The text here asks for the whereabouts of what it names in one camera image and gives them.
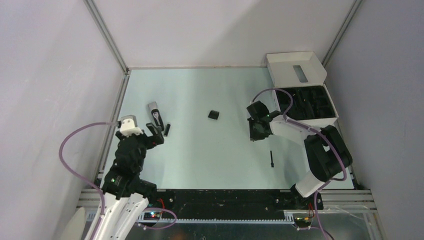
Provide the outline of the small black cylinder attachment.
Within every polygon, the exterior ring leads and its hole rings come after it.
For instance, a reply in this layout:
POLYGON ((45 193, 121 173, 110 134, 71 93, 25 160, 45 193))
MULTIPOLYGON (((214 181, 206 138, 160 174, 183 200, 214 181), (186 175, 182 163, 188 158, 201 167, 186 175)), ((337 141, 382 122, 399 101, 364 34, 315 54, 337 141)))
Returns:
POLYGON ((171 124, 170 124, 170 123, 168 123, 168 124, 165 126, 165 128, 164 128, 164 132, 163 132, 163 136, 164 136, 164 137, 167 137, 167 136, 169 135, 170 128, 171 128, 171 124))

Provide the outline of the silver black hair clipper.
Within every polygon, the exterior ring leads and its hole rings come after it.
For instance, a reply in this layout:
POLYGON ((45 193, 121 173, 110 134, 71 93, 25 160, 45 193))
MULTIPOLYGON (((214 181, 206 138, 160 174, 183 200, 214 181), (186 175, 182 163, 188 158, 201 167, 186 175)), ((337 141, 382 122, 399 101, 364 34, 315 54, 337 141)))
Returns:
POLYGON ((158 109, 158 105, 156 101, 153 101, 149 103, 148 105, 149 111, 153 117, 153 121, 157 127, 160 128, 160 130, 163 132, 165 130, 165 125, 162 120, 162 116, 160 114, 160 111, 158 109))

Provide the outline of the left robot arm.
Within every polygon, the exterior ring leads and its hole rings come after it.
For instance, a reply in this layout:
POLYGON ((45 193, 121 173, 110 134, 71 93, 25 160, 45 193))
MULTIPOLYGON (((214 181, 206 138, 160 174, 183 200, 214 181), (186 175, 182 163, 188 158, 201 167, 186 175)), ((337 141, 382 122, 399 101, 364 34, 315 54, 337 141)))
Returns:
POLYGON ((149 122, 151 136, 129 120, 120 122, 114 160, 104 177, 101 200, 87 240, 123 240, 142 211, 156 199, 157 186, 142 180, 147 150, 164 143, 160 129, 149 122))

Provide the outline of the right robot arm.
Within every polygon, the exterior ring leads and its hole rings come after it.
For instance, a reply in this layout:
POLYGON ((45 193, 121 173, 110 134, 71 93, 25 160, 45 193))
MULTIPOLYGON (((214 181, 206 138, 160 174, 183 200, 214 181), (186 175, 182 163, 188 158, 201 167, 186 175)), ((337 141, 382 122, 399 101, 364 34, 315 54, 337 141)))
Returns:
POLYGON ((291 187, 290 190, 295 196, 308 198, 330 182, 342 182, 350 176, 347 168, 353 159, 335 126, 318 128, 307 125, 281 111, 270 112, 261 101, 252 102, 246 109, 252 142, 264 140, 271 135, 283 136, 284 129, 289 126, 306 134, 303 144, 309 170, 291 187))

